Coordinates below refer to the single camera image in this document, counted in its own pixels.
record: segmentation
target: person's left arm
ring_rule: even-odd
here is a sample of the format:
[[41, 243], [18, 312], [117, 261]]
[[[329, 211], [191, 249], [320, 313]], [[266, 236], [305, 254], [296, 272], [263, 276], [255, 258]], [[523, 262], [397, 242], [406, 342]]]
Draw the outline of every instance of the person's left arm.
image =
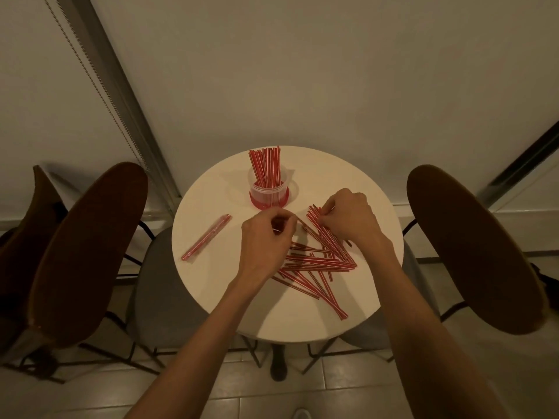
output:
[[[272, 220], [284, 218], [275, 235]], [[178, 352], [126, 415], [127, 419], [199, 418], [231, 339], [248, 305], [281, 267], [295, 233], [297, 218], [270, 208], [243, 223], [239, 272], [210, 316]]]

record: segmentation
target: person's right arm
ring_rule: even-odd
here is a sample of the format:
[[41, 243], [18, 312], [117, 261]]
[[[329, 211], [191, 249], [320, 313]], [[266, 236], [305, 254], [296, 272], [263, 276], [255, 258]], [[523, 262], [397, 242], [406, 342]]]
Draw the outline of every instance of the person's right arm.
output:
[[322, 225], [339, 239], [353, 241], [371, 268], [414, 417], [506, 418], [477, 367], [405, 275], [367, 197], [344, 188], [321, 211]]

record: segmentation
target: plastic wrapper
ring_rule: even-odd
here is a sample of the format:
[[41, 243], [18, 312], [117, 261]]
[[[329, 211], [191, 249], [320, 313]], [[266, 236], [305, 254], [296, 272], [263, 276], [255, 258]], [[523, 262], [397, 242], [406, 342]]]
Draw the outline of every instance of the plastic wrapper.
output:
[[231, 220], [233, 216], [230, 214], [225, 214], [221, 216], [217, 221], [213, 223], [213, 225], [206, 231], [204, 235], [202, 235], [198, 241], [194, 243], [192, 247], [190, 247], [185, 254], [181, 257], [182, 260], [188, 260], [194, 254], [198, 253], [202, 248], [204, 248], [212, 239], [215, 237], [219, 231], [221, 231], [225, 225]]

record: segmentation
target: forearm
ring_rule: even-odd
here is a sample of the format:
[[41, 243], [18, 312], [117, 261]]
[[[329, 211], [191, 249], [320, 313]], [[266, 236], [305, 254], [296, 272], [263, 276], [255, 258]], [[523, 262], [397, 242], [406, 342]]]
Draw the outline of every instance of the forearm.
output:
[[126, 418], [198, 418], [253, 295], [234, 280], [211, 315]]
[[371, 267], [415, 417], [507, 417], [472, 360], [404, 274], [391, 241], [381, 236], [358, 246]]

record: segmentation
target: brown chair backrest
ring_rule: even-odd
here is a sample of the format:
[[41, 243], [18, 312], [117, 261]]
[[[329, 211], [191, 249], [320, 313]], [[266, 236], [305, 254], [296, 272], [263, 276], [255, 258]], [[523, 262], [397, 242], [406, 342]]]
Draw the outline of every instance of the brown chair backrest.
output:
[[456, 179], [432, 166], [408, 176], [408, 199], [458, 291], [485, 322], [512, 334], [538, 330], [547, 298], [520, 248]]
[[66, 208], [39, 166], [33, 166], [35, 191], [25, 217], [0, 246], [0, 296], [24, 302], [49, 241]]
[[101, 323], [147, 196], [144, 170], [119, 163], [91, 185], [52, 237], [27, 315], [53, 346], [75, 345]]

